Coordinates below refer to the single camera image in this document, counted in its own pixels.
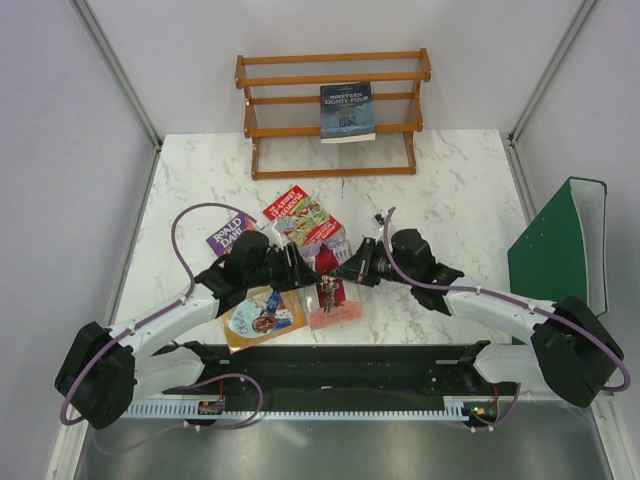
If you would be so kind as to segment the grey red curtain book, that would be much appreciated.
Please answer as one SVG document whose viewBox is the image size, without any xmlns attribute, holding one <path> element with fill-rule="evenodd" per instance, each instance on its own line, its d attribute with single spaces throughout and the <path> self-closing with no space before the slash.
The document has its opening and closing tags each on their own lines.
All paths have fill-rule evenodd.
<svg viewBox="0 0 640 480">
<path fill-rule="evenodd" d="M 351 246 L 332 251 L 322 246 L 315 256 L 303 256 L 308 265 L 322 275 L 320 284 L 303 288 L 298 297 L 312 330 L 321 330 L 359 319 L 362 316 L 357 288 L 333 279 L 329 273 L 351 256 Z"/>
</svg>

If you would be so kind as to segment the Nineteen Eighty-Four blue book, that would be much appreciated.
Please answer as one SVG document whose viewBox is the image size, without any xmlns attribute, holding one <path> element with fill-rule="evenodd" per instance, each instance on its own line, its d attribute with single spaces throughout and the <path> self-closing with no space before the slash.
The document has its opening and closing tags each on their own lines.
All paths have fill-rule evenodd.
<svg viewBox="0 0 640 480">
<path fill-rule="evenodd" d="M 369 82 L 321 86 L 320 104 L 322 143 L 373 141 L 376 138 Z"/>
</svg>

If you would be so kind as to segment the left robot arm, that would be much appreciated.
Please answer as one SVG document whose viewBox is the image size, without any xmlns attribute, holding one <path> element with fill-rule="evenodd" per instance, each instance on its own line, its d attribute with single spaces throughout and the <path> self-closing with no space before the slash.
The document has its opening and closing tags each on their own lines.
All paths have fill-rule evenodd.
<svg viewBox="0 0 640 480">
<path fill-rule="evenodd" d="M 242 233 L 230 253 L 191 274 L 184 292 L 142 318 L 80 328 L 54 380 L 63 397 L 62 424 L 86 421 L 99 430 L 138 399 L 187 386 L 211 392 L 220 378 L 215 364 L 188 347 L 169 353 L 163 347 L 228 312 L 253 288 L 284 293 L 320 280 L 295 244 L 277 247 L 261 232 Z"/>
</svg>

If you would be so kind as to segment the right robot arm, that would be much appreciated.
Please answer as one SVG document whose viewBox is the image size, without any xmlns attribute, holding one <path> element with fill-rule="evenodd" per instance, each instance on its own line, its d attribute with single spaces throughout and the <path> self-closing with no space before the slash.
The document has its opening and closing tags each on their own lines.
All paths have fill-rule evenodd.
<svg viewBox="0 0 640 480">
<path fill-rule="evenodd" d="M 621 348 L 582 300 L 544 301 L 489 290 L 437 261 L 415 229 L 400 230 L 389 241 L 364 238 L 332 274 L 367 287 L 382 281 L 408 285 L 422 307 L 516 339 L 514 345 L 483 345 L 458 368 L 459 384 L 469 393 L 492 383 L 541 383 L 586 408 L 609 390 L 614 372 L 624 369 Z"/>
</svg>

